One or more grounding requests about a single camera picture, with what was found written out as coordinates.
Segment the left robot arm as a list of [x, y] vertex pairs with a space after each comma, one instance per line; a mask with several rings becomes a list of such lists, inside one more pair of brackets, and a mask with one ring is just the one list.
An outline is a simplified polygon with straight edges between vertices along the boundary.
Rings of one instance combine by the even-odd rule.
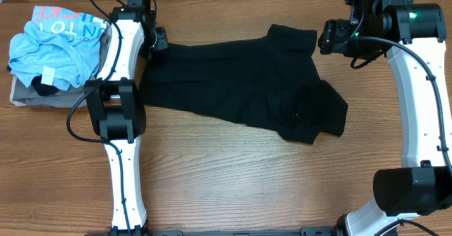
[[155, 25], [155, 0], [127, 0], [108, 15], [109, 48], [84, 92], [94, 132], [109, 159], [114, 212], [109, 235], [148, 235], [141, 194], [139, 157], [146, 114], [135, 82], [139, 57], [150, 61], [167, 48], [164, 28]]

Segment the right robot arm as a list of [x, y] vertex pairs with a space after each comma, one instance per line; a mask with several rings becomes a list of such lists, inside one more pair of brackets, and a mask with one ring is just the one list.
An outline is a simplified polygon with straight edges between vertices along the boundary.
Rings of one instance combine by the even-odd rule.
[[348, 20], [328, 20], [322, 54], [350, 58], [354, 69], [385, 57], [398, 92], [401, 167], [379, 170], [373, 195], [333, 227], [303, 235], [395, 235], [400, 225], [451, 206], [451, 109], [444, 70], [446, 23], [438, 4], [414, 0], [345, 0]]

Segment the black t-shirt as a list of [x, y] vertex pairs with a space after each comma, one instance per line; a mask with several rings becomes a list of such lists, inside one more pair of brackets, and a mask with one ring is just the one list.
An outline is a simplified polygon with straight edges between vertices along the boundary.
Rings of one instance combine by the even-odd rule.
[[314, 30], [274, 24], [253, 40], [170, 44], [143, 72], [141, 100], [276, 131], [287, 141], [340, 136], [348, 105], [316, 70], [316, 39]]

